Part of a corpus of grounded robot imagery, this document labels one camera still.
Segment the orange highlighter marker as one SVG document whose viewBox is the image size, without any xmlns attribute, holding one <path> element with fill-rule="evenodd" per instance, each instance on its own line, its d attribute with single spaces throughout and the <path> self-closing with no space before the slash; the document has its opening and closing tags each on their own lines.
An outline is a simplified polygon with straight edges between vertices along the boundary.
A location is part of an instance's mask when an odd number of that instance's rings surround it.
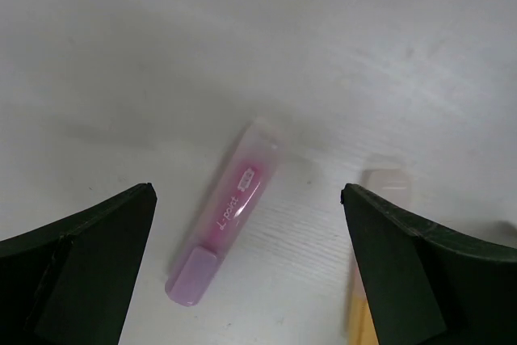
<svg viewBox="0 0 517 345">
<path fill-rule="evenodd" d="M 411 201 L 411 179 L 402 169 L 365 170 L 359 184 L 389 202 L 407 208 Z M 347 340 L 349 344 L 378 344 L 359 267 L 352 252 L 348 286 Z"/>
</svg>

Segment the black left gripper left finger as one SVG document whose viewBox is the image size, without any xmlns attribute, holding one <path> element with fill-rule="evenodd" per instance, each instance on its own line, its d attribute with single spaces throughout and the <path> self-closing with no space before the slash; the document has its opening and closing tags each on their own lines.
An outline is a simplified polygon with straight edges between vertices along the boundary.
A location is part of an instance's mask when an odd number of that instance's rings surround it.
<svg viewBox="0 0 517 345">
<path fill-rule="evenodd" d="M 3 344 L 117 344 L 153 223 L 140 183 L 1 242 Z"/>
</svg>

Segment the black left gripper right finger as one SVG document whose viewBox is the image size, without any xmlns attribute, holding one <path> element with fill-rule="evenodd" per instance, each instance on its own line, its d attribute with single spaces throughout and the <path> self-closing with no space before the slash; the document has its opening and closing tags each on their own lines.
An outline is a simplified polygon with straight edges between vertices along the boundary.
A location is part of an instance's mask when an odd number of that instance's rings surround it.
<svg viewBox="0 0 517 345">
<path fill-rule="evenodd" d="M 514 344 L 516 250 L 457 232 L 358 184 L 341 192 L 381 344 Z"/>
</svg>

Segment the purple highlighter marker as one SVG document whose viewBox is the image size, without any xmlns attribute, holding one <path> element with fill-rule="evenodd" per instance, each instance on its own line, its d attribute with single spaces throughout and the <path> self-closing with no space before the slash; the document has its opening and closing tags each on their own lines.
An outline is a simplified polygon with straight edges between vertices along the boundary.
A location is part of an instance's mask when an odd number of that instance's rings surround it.
<svg viewBox="0 0 517 345">
<path fill-rule="evenodd" d="M 246 127 L 171 268 L 165 291 L 172 301 L 199 303 L 271 181 L 281 151 L 278 132 L 265 120 Z"/>
</svg>

